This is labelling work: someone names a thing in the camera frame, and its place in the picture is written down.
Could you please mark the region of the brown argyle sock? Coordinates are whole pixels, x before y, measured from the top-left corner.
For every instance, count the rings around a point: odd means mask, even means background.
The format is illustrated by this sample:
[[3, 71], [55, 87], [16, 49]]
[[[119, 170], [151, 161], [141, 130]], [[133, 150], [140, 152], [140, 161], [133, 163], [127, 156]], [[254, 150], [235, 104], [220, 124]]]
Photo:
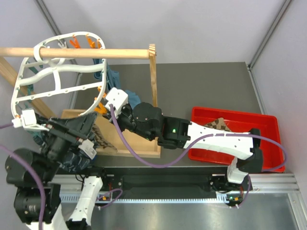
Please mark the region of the brown argyle sock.
[[107, 153], [118, 152], [117, 148], [104, 138], [98, 125], [93, 125], [92, 132], [94, 133], [94, 138], [95, 141], [98, 143], [99, 149], [102, 149], [104, 152]]
[[226, 125], [226, 123], [224, 122], [224, 119], [222, 117], [207, 123], [204, 125], [205, 127], [208, 128], [213, 128], [213, 129], [217, 129], [217, 130], [223, 130], [223, 131], [227, 131], [227, 132], [231, 132], [230, 128]]

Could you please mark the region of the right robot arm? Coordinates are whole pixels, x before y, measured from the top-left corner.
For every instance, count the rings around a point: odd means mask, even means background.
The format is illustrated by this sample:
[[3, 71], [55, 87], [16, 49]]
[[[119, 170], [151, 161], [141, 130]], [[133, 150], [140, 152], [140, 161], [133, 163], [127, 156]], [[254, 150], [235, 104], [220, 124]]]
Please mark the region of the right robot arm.
[[[135, 111], [119, 112], [115, 105], [107, 105], [110, 119], [129, 152], [140, 162], [152, 168], [167, 168], [179, 162], [190, 149], [209, 150], [233, 156], [227, 167], [224, 184], [234, 190], [250, 173], [260, 173], [263, 154], [258, 134], [230, 132], [198, 125], [186, 119], [163, 116], [160, 108], [141, 103]], [[147, 140], [158, 140], [166, 149], [182, 149], [181, 155], [170, 163], [152, 164], [141, 158], [123, 136], [128, 130]]]

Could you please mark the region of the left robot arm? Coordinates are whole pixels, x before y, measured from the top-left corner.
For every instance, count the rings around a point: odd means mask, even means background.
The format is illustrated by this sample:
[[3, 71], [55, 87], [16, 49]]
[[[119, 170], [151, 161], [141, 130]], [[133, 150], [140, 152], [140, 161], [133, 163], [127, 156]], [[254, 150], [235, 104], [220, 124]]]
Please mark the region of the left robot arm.
[[[16, 187], [14, 209], [31, 230], [89, 230], [100, 190], [109, 179], [103, 169], [90, 165], [96, 155], [92, 128], [97, 118], [90, 112], [75, 118], [44, 118], [23, 110], [12, 125], [42, 133], [40, 152], [19, 148], [5, 162], [6, 181]], [[77, 205], [68, 220], [62, 214], [60, 184], [53, 182], [59, 168], [84, 174]]]

